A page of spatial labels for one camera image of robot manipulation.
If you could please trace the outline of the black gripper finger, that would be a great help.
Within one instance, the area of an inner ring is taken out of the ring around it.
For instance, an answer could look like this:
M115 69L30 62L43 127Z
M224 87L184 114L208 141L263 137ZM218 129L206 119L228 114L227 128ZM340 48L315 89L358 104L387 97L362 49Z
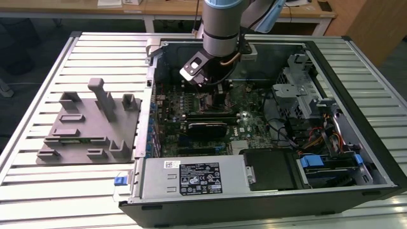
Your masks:
M230 91L230 83L220 83L215 86L215 106L223 107L226 104L226 98Z

